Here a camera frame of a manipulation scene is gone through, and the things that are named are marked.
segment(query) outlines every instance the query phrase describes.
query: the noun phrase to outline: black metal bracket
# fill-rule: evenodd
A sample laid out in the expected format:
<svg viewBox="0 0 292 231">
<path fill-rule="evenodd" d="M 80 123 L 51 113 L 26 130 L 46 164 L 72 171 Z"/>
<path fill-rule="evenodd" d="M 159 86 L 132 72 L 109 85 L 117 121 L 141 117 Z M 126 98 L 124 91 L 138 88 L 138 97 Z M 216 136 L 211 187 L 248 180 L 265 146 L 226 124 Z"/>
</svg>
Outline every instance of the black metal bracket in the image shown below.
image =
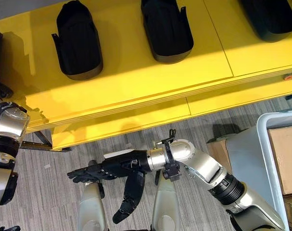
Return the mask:
<svg viewBox="0 0 292 231">
<path fill-rule="evenodd" d="M 166 164 L 163 170 L 163 177 L 165 179 L 170 179 L 171 182 L 180 179 L 180 165 L 177 161 L 174 160 L 173 155 L 171 153 L 169 143 L 174 141 L 176 135 L 175 129 L 169 130 L 169 138 L 162 140 L 162 144 L 165 146 L 166 153 L 164 154 Z"/>
<path fill-rule="evenodd" d="M 34 134 L 42 141 L 42 143 L 23 141 L 21 149 L 41 150 L 55 152 L 51 142 L 44 136 L 41 131 L 35 131 Z M 60 152 L 69 152 L 71 148 L 62 148 Z"/>
</svg>

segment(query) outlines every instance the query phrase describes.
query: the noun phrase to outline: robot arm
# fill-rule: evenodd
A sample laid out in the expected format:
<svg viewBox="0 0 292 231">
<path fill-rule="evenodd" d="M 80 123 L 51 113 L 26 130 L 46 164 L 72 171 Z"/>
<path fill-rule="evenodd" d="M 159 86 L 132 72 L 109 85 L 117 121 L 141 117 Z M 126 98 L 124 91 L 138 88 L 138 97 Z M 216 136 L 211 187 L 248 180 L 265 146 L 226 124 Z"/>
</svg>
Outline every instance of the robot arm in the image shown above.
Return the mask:
<svg viewBox="0 0 292 231">
<path fill-rule="evenodd" d="M 164 144 L 162 148 L 149 151 L 124 150 L 106 154 L 104 155 L 105 160 L 98 165 L 95 173 L 89 171 L 88 168 L 83 168 L 68 173 L 68 176 L 70 178 L 75 177 L 74 182 L 86 182 L 91 180 L 93 176 L 95 176 L 95 180 L 102 179 L 102 173 L 105 172 L 104 179 L 113 180 L 116 177 L 129 176 L 132 171 L 145 174 L 162 169 L 164 178 L 174 181 L 180 175 L 179 164 L 182 164 L 192 178 L 196 179 L 211 195 L 219 200 L 231 215 L 230 220 L 236 231 L 282 231 L 285 229 L 277 212 L 259 194 L 229 174 L 211 156 L 196 150 L 190 141 L 173 141 L 173 137 L 170 137 L 167 141 L 171 144 L 169 145 L 166 140 L 163 140 L 161 142 Z M 130 209 L 128 207 L 126 209 L 130 213 L 134 211 L 133 208 L 140 201 L 143 184 L 142 187 L 137 188 L 141 189 L 139 194 L 135 197 L 127 197 L 126 195 L 134 189 L 133 187 L 128 189 L 126 187 L 124 203 L 129 198 L 131 204 L 127 203 L 126 205 L 129 205 Z M 121 217 L 121 220 L 128 217 L 130 213 L 126 213 L 125 216 Z"/>
<path fill-rule="evenodd" d="M 24 108 L 0 100 L 0 205 L 7 204 L 14 196 L 18 178 L 13 171 L 15 158 L 28 122 Z"/>
</svg>

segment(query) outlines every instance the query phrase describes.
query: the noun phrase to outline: robotic hand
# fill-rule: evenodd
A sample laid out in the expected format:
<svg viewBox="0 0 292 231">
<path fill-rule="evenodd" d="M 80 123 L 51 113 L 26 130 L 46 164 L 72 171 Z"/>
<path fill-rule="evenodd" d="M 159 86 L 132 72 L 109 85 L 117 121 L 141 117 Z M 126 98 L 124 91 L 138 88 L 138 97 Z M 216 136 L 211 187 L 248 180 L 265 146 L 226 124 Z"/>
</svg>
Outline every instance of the robotic hand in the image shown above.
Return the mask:
<svg viewBox="0 0 292 231">
<path fill-rule="evenodd" d="M 101 164 L 92 162 L 93 165 L 90 163 L 90 166 L 86 168 L 68 173 L 68 177 L 73 179 L 75 183 L 90 181 L 96 185 L 95 182 L 99 180 L 113 180 L 117 177 L 127 176 L 124 200 L 113 217 L 114 223 L 119 223 L 127 218 L 139 204 L 143 193 L 145 174 L 162 170 L 154 205 L 152 230 L 179 231 L 179 221 L 176 221 L 179 217 L 179 211 L 176 211 L 177 216 L 170 216 L 170 213 L 175 213 L 175 211 L 171 211 L 170 208 L 163 211 L 162 208 L 172 203 L 172 200 L 166 201 L 163 200 L 164 198 L 175 198 L 169 193 L 175 192 L 173 181 L 179 179 L 179 166 L 182 164 L 192 178 L 198 180 L 212 196 L 219 200 L 230 214 L 231 223 L 236 231 L 282 231 L 285 229 L 278 213 L 259 194 L 229 174 L 208 154 L 196 150 L 190 141 L 173 141 L 175 133 L 175 130 L 171 130 L 170 137 L 158 143 L 163 144 L 161 148 L 149 151 L 130 149 L 105 154 L 105 160 Z M 101 198 L 99 196 L 96 198 L 102 208 Z M 172 208 L 178 210 L 178 201 L 174 201 L 175 206 Z M 102 215 L 99 214 L 100 219 L 105 219 L 104 209 L 102 208 L 100 212 L 102 213 Z M 80 214 L 80 221 L 83 220 L 82 216 L 85 214 L 87 213 Z M 83 224 L 88 224 L 87 219 L 83 222 L 80 223 L 79 230 L 107 230 L 106 221 L 103 226 L 92 226 L 93 229 L 84 229 Z"/>
<path fill-rule="evenodd" d="M 13 171 L 18 149 L 29 122 L 26 110 L 15 103 L 0 100 L 0 205 L 14 196 L 18 174 Z M 19 231 L 16 226 L 6 231 Z"/>
</svg>

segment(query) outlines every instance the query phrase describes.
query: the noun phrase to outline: silver robot arm segment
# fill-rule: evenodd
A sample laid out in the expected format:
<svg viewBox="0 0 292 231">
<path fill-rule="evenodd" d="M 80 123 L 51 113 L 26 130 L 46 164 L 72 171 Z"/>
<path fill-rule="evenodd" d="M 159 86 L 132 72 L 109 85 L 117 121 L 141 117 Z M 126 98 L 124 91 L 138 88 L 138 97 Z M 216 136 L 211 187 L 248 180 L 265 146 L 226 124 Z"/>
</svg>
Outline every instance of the silver robot arm segment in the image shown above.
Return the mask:
<svg viewBox="0 0 292 231">
<path fill-rule="evenodd" d="M 0 205 L 12 200 L 18 174 L 15 158 L 29 122 L 26 110 L 0 100 Z"/>
<path fill-rule="evenodd" d="M 174 160 L 182 163 L 188 174 L 221 202 L 237 231 L 285 229 L 278 213 L 259 194 L 229 174 L 211 156 L 196 150 L 190 141 L 175 140 L 170 149 Z M 164 147 L 148 151 L 151 170 L 164 168 L 164 152 Z"/>
</svg>

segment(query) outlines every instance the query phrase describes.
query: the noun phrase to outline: black clamp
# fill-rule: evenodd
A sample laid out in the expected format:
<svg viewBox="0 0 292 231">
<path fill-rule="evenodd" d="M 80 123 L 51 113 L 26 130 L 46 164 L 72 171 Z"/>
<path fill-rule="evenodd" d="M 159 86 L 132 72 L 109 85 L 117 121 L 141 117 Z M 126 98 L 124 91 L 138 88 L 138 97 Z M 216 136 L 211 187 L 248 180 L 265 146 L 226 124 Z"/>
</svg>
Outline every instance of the black clamp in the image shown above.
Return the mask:
<svg viewBox="0 0 292 231">
<path fill-rule="evenodd" d="M 25 108 L 17 105 L 16 103 L 13 103 L 13 102 L 1 102 L 0 103 L 0 115 L 1 115 L 1 113 L 3 113 L 4 111 L 6 111 L 6 110 L 8 110 L 10 108 L 18 108 L 22 112 L 27 113 L 27 110 Z"/>
<path fill-rule="evenodd" d="M 19 226 L 14 226 L 14 227 L 9 228 L 7 230 L 5 230 L 5 227 L 0 228 L 0 231 L 20 231 L 20 230 L 21 230 L 21 228 Z"/>
<path fill-rule="evenodd" d="M 176 135 L 175 129 L 169 130 L 169 138 L 162 140 L 162 144 L 165 146 L 166 152 L 164 153 L 165 157 L 165 168 L 163 170 L 163 176 L 165 179 L 170 179 L 171 182 L 176 181 L 180 179 L 180 165 L 177 161 L 174 160 L 174 157 L 170 150 L 169 143 L 172 143 L 174 141 Z"/>
</svg>

